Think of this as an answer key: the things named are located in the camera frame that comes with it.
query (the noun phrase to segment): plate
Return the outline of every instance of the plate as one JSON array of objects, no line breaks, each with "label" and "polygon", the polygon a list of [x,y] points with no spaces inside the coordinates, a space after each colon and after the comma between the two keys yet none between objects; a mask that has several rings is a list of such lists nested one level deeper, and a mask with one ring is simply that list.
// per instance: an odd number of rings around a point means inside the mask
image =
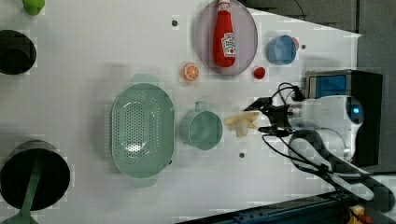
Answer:
[{"label": "plate", "polygon": [[238,75],[253,62],[258,45],[256,23],[241,3],[231,0],[233,33],[236,45],[235,64],[228,68],[218,67],[213,61],[213,33],[218,16],[218,1],[213,1],[201,13],[196,28],[196,47],[201,60],[220,75]]}]

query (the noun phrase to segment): colander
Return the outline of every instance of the colander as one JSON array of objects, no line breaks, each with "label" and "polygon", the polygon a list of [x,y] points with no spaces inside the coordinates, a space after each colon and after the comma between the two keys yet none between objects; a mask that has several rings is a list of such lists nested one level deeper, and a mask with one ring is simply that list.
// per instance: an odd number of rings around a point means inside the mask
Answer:
[{"label": "colander", "polygon": [[133,83],[113,105],[112,156],[130,177],[156,180],[174,152],[174,106],[155,76],[137,74]]}]

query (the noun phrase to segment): black pot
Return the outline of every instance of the black pot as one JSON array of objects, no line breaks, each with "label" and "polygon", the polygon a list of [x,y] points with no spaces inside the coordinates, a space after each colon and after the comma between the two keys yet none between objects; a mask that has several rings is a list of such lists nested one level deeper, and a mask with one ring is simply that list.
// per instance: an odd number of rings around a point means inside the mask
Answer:
[{"label": "black pot", "polygon": [[26,36],[12,30],[0,31],[0,73],[18,75],[35,64],[35,45]]},{"label": "black pot", "polygon": [[17,147],[0,173],[0,192],[8,204],[21,209],[38,156],[43,158],[43,166],[31,210],[47,208],[64,196],[70,183],[70,170],[54,149],[53,145],[42,141],[31,141]]}]

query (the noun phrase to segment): green mug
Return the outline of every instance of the green mug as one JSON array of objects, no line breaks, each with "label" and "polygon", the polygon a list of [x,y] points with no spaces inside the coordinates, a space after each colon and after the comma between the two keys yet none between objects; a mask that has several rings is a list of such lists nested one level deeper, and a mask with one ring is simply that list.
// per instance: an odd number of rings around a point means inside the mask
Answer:
[{"label": "green mug", "polygon": [[207,111],[206,102],[196,102],[195,111],[181,121],[181,137],[184,143],[201,150],[215,147],[222,137],[222,122],[215,113]]}]

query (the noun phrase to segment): ketchup bottle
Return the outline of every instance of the ketchup bottle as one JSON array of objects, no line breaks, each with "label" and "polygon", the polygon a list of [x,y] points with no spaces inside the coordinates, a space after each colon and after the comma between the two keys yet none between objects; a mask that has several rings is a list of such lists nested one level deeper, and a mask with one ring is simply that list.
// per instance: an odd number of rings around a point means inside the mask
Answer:
[{"label": "ketchup bottle", "polygon": [[230,67],[235,63],[235,40],[231,21],[230,0],[219,0],[218,19],[213,36],[213,59],[219,67]]}]

